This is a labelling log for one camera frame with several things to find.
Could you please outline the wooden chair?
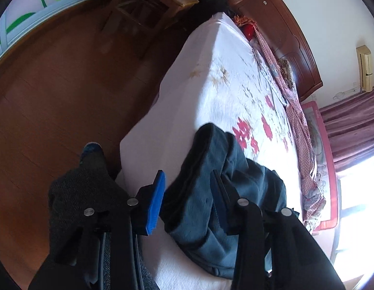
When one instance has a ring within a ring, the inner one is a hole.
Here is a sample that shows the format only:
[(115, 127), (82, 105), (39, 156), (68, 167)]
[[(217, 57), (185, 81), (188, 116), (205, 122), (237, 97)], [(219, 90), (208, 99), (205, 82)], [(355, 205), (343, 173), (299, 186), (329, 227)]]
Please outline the wooden chair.
[(198, 0), (111, 0), (102, 19), (102, 27), (112, 16), (122, 15), (151, 34), (169, 25), (178, 13), (188, 10)]

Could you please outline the beige wall air conditioner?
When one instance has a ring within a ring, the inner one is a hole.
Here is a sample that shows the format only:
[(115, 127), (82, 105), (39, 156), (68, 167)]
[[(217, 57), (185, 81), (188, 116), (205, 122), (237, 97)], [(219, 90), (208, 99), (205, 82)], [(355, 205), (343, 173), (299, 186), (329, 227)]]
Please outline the beige wall air conditioner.
[(359, 78), (360, 87), (364, 92), (372, 91), (372, 53), (366, 46), (360, 46), (356, 48), (357, 58), (359, 63)]

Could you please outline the pink patterned quilt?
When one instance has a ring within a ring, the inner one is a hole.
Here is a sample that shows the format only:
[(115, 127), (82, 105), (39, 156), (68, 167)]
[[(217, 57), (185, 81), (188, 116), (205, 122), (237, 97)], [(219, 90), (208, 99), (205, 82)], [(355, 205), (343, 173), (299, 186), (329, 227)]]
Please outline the pink patterned quilt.
[(282, 60), (275, 57), (256, 22), (247, 16), (239, 15), (235, 15), (233, 21), (238, 28), (246, 26), (253, 28), (253, 36), (260, 45), (266, 65), (269, 67), (282, 96), (286, 99), (286, 116), (294, 134), (293, 140), (298, 157), (303, 223), (309, 232), (313, 232), (321, 223), (321, 212), (325, 207), (326, 200), (317, 184), (316, 155), (311, 144), (308, 123), (302, 111), (296, 87), (295, 85), (288, 85), (281, 68)]

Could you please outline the red mesh bed rail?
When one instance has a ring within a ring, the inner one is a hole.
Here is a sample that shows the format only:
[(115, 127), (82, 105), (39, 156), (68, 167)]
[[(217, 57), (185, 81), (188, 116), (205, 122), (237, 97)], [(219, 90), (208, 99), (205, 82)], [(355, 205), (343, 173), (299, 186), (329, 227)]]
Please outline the red mesh bed rail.
[(332, 229), (338, 224), (338, 180), (332, 150), (323, 118), (315, 101), (302, 105), (306, 117), (311, 144), (316, 155), (317, 185), (325, 197), (324, 208), (316, 220), (315, 232)]

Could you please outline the window with frame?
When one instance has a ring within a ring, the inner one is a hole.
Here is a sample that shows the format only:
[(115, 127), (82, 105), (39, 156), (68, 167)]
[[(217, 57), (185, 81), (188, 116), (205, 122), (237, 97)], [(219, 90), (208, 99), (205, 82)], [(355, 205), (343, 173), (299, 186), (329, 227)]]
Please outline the window with frame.
[(340, 218), (332, 263), (343, 282), (374, 266), (374, 156), (339, 173)]

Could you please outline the black Anta sports pants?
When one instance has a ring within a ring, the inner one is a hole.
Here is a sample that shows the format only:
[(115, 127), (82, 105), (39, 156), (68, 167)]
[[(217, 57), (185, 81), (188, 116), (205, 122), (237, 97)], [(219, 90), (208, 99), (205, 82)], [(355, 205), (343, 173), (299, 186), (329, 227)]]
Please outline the black Anta sports pants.
[(197, 130), (179, 175), (165, 192), (160, 216), (165, 231), (195, 264), (213, 276), (231, 279), (238, 237), (226, 234), (220, 225), (227, 219), (227, 208), (214, 174), (262, 211), (286, 207), (286, 187), (275, 171), (246, 158), (233, 134), (213, 123)]

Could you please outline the white floral bed sheet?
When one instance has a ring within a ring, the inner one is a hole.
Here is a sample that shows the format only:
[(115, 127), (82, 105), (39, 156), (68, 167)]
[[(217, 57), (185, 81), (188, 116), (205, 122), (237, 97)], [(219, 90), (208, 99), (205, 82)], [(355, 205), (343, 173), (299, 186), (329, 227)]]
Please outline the white floral bed sheet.
[(159, 170), (173, 182), (195, 132), (213, 123), (234, 134), (248, 159), (277, 172), (288, 208), (301, 212), (298, 156), (285, 107), (261, 51), (229, 16), (217, 13), (191, 33), (157, 101), (121, 140), (117, 183), (135, 195)]

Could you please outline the red pillow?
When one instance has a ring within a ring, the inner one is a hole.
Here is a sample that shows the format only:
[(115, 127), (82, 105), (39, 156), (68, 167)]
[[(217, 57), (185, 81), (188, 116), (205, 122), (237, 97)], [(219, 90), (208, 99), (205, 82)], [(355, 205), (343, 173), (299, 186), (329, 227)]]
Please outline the red pillow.
[(253, 24), (245, 24), (241, 27), (241, 31), (248, 41), (251, 41), (255, 35), (255, 28)]

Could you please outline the maroon curtain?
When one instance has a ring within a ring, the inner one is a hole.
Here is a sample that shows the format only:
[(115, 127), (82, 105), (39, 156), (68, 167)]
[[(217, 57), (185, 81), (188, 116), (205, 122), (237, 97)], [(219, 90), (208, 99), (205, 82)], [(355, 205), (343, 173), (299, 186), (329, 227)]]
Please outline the maroon curtain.
[(374, 88), (323, 107), (320, 114), (337, 172), (374, 156)]

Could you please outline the black clothes pile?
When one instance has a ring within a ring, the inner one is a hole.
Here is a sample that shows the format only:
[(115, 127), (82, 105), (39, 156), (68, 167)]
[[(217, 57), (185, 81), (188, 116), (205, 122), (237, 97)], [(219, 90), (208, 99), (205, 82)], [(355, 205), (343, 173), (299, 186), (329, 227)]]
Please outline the black clothes pile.
[(198, 0), (199, 2), (183, 12), (178, 18), (177, 26), (188, 35), (216, 13), (225, 13), (231, 17), (227, 0)]

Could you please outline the dark wooden headboard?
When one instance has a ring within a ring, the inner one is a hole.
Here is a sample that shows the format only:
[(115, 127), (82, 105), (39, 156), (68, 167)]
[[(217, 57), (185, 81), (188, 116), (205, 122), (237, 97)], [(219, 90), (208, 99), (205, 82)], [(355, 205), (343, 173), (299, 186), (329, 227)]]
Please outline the dark wooden headboard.
[(228, 0), (239, 15), (253, 19), (276, 58), (288, 60), (302, 102), (323, 86), (308, 42), (283, 0)]

